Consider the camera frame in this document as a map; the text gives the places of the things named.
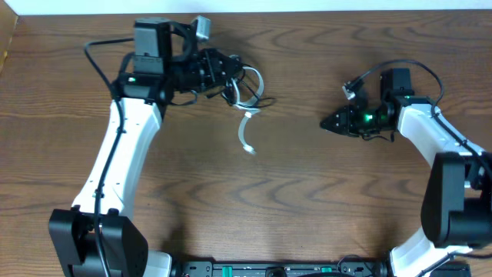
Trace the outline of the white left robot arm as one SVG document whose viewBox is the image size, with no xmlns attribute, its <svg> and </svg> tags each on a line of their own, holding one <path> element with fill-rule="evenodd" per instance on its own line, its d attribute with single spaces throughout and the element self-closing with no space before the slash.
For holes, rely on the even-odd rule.
<svg viewBox="0 0 492 277">
<path fill-rule="evenodd" d="M 203 16 L 183 24 L 139 18 L 135 48 L 121 61 L 110 118 L 92 171 L 69 209 L 56 209 L 49 235 L 66 276 L 173 276 L 171 255 L 152 251 L 134 225 L 135 196 L 151 142 L 176 92 L 198 95 L 240 72 L 236 58 L 199 48 L 210 36 Z"/>
</svg>

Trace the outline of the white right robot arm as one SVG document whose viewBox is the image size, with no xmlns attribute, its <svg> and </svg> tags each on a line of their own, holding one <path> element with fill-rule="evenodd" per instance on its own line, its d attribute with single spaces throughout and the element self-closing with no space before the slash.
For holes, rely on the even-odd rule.
<svg viewBox="0 0 492 277">
<path fill-rule="evenodd" d="M 456 257 L 489 259 L 475 251 L 491 244 L 491 154 L 460 134 L 437 102 L 415 94 L 409 69 L 383 71 L 380 88 L 380 105 L 368 108 L 364 77 L 346 82 L 348 105 L 320 122 L 326 131 L 364 141 L 399 133 L 430 166 L 420 228 L 370 274 L 430 276 Z"/>
</svg>

